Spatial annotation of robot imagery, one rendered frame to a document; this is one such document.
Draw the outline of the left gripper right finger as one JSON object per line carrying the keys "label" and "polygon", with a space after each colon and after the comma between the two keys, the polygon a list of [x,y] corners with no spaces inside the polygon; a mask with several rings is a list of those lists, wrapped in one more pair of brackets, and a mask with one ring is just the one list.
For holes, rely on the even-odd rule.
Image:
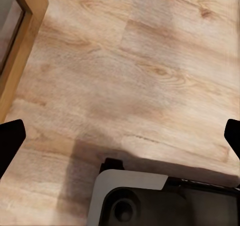
{"label": "left gripper right finger", "polygon": [[240,121],[228,119],[224,137],[240,159]]}

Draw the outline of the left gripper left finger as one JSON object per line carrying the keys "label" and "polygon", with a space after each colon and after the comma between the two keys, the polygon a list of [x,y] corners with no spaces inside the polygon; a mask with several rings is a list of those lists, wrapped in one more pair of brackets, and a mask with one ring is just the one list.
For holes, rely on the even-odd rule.
{"label": "left gripper left finger", "polygon": [[21,119],[0,124],[0,179],[26,138]]}

